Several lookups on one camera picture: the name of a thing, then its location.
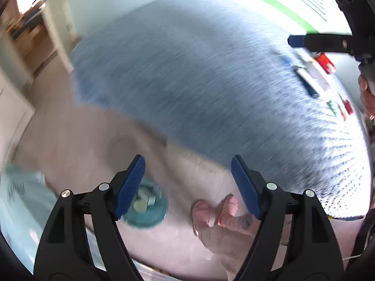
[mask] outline white cable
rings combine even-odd
[[[349,259],[353,259],[353,258],[358,258],[360,256],[361,255],[352,255],[351,257],[343,258],[342,260],[345,261],[345,260],[349,260]]]
[[[367,232],[367,235],[366,235],[366,240],[364,242],[364,247],[363,247],[363,250],[366,249],[367,247],[367,244],[369,243],[369,238],[370,238],[370,230],[372,230],[372,228],[369,229],[369,231]]]

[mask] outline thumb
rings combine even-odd
[[[363,78],[362,76],[358,77],[358,84],[362,92],[367,89],[367,80]]]

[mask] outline green stripe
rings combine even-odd
[[[318,33],[318,31],[305,19],[303,19],[300,15],[292,11],[290,8],[286,7],[284,4],[280,3],[277,0],[262,0],[267,4],[273,6],[277,10],[281,11],[283,14],[291,18],[294,22],[298,25],[303,27],[307,33]]]

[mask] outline white cabinet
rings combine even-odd
[[[0,69],[0,170],[12,159],[35,108]]]

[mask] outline red object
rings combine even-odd
[[[349,115],[352,115],[352,114],[354,113],[354,111],[353,111],[353,107],[352,107],[352,105],[351,105],[351,103],[350,103],[349,100],[345,100],[345,101],[344,101],[344,107],[345,107],[345,109],[348,111],[348,114],[349,114]]]
[[[336,67],[332,61],[326,56],[325,53],[321,53],[315,58],[320,66],[326,71],[327,74],[334,74],[336,72]]]

